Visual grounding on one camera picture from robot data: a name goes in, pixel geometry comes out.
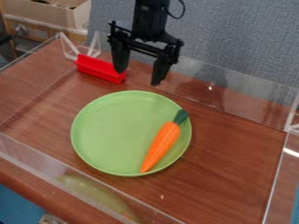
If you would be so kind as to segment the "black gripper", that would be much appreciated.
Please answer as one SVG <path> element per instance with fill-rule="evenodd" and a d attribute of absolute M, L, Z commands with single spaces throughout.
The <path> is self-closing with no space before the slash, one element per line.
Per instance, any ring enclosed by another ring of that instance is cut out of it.
<path fill-rule="evenodd" d="M 157 36 L 142 40 L 133 34 L 132 25 L 128 22 L 109 21 L 108 25 L 106 42 L 110 45 L 116 72 L 121 74 L 126 70 L 132 51 L 152 56 L 157 59 L 153 63 L 150 85 L 158 86 L 172 63 L 177 63 L 182 41 L 165 31 L 161 31 Z"/>

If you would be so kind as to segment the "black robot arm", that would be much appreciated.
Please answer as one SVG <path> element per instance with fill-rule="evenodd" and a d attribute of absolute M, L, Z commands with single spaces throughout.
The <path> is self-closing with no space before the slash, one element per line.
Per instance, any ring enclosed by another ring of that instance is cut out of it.
<path fill-rule="evenodd" d="M 182 0 L 181 11 L 185 12 Z M 169 68 L 178 61 L 182 41 L 165 31 L 166 17 L 180 19 L 168 11 L 169 0 L 134 0 L 133 23 L 112 20 L 106 42 L 110 45 L 116 72 L 126 70 L 132 51 L 154 57 L 150 85 L 164 80 Z"/>

